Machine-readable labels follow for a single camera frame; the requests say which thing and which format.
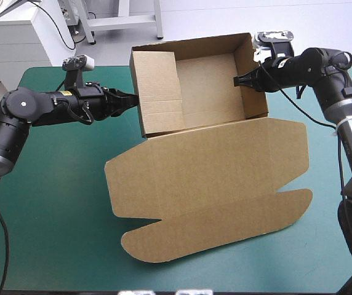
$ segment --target box flap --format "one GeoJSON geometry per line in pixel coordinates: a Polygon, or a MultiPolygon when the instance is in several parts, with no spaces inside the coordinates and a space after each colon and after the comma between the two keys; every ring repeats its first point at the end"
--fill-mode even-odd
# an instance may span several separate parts
{"type": "Polygon", "coordinates": [[[311,198],[302,189],[216,205],[132,230],[121,243],[141,261],[170,261],[290,226],[311,198]]]}
{"type": "Polygon", "coordinates": [[[135,89],[146,133],[185,128],[173,52],[132,52],[135,89]]]}
{"type": "Polygon", "coordinates": [[[116,216],[164,219],[274,194],[307,168],[305,126],[262,118],[150,138],[105,173],[116,216]]]}

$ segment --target white floor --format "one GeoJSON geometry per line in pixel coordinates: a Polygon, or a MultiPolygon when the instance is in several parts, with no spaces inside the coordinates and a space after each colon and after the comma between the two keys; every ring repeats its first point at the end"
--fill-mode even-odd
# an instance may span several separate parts
{"type": "MultiPolygon", "coordinates": [[[[116,2],[86,0],[97,17],[114,16],[116,2]]],[[[162,0],[161,5],[164,41],[287,29],[295,35],[295,54],[307,47],[352,53],[352,0],[162,0]]],[[[130,12],[152,14],[153,1],[131,0],[130,12]]],[[[76,53],[91,56],[96,65],[128,65],[133,45],[158,42],[155,27],[96,32],[95,39],[96,45],[78,44],[76,53]]]]}

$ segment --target black cable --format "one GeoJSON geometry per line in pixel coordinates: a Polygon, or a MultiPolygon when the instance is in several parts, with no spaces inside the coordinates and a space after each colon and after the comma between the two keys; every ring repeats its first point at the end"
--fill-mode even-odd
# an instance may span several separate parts
{"type": "Polygon", "coordinates": [[[65,82],[65,80],[63,80],[63,82],[60,83],[60,85],[55,89],[55,91],[59,91],[60,88],[62,87],[62,85],[64,85],[64,82],[65,82]]]}
{"type": "Polygon", "coordinates": [[[303,115],[305,115],[307,118],[309,118],[310,120],[312,120],[314,123],[321,125],[321,126],[325,126],[325,127],[329,127],[332,128],[334,130],[336,130],[336,127],[331,125],[331,124],[326,124],[326,123],[322,123],[316,119],[314,119],[313,117],[311,117],[307,112],[305,112],[300,106],[298,106],[292,99],[291,97],[288,96],[288,94],[281,88],[280,84],[272,77],[271,74],[268,73],[268,71],[262,66],[261,62],[259,61],[259,65],[261,67],[261,69],[266,73],[266,75],[276,84],[276,86],[279,88],[280,92],[288,99],[288,101],[295,106],[298,111],[300,111],[303,115]]]}
{"type": "Polygon", "coordinates": [[[83,42],[85,40],[86,36],[84,36],[81,40],[74,42],[75,44],[79,44],[80,42],[83,42]]]}
{"type": "Polygon", "coordinates": [[[55,25],[55,28],[57,29],[58,31],[58,34],[60,35],[61,37],[61,40],[63,41],[63,43],[65,44],[66,48],[70,49],[70,50],[75,50],[76,49],[76,44],[73,42],[73,47],[69,47],[68,44],[65,42],[64,40],[64,37],[63,35],[61,34],[60,32],[60,29],[58,28],[57,24],[55,23],[54,19],[50,16],[50,14],[44,10],[41,6],[39,6],[38,4],[36,4],[35,2],[33,1],[30,1],[30,0],[27,0],[28,2],[34,4],[36,7],[38,7],[39,9],[41,9],[45,14],[47,14],[47,16],[52,20],[53,24],[55,25]]]}
{"type": "Polygon", "coordinates": [[[8,228],[6,226],[4,218],[2,218],[1,212],[0,212],[0,223],[2,225],[2,229],[4,230],[4,238],[5,238],[5,263],[4,263],[4,271],[2,273],[2,278],[0,283],[0,295],[1,295],[1,292],[4,289],[5,280],[8,273],[8,266],[9,266],[9,234],[8,234],[8,228]]]}

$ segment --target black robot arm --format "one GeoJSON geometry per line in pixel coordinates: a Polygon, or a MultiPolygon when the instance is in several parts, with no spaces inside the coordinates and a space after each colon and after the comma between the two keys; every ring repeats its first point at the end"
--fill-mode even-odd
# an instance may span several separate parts
{"type": "MultiPolygon", "coordinates": [[[[85,55],[69,58],[63,63],[64,91],[38,93],[19,87],[3,96],[0,101],[0,179],[12,171],[31,126],[68,122],[90,125],[95,120],[120,116],[138,105],[137,95],[101,87],[96,82],[84,84],[82,72],[93,68],[94,61],[85,55]]],[[[8,249],[6,228],[4,230],[8,249]]],[[[0,289],[5,282],[7,257],[6,254],[0,289]]]]}
{"type": "MultiPolygon", "coordinates": [[[[234,78],[259,92],[276,92],[288,87],[312,87],[324,117],[336,125],[352,172],[352,80],[347,70],[352,55],[334,49],[309,48],[294,57],[289,31],[261,32],[254,36],[255,45],[270,49],[270,57],[245,75],[234,78]]],[[[338,220],[352,254],[352,177],[342,190],[344,201],[338,209],[338,220]]],[[[352,278],[338,292],[352,294],[352,278]]]]}

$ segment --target cardboard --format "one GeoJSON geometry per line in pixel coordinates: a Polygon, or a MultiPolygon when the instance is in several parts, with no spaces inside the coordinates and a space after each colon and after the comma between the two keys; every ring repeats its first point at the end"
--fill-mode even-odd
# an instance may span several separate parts
{"type": "Polygon", "coordinates": [[[266,116],[264,93],[234,87],[254,69],[250,34],[172,41],[132,48],[142,133],[174,132],[266,116]]]}
{"type": "Polygon", "coordinates": [[[308,189],[278,192],[308,168],[305,126],[267,118],[264,93],[233,85],[253,55],[250,34],[133,47],[148,140],[105,166],[116,216],[160,219],[123,235],[133,257],[170,261],[274,232],[310,204],[308,189]]]}
{"type": "Polygon", "coordinates": [[[148,139],[105,166],[116,216],[162,219],[126,233],[124,249],[163,262],[291,225],[311,192],[276,191],[307,154],[303,124],[269,118],[148,139]]]}

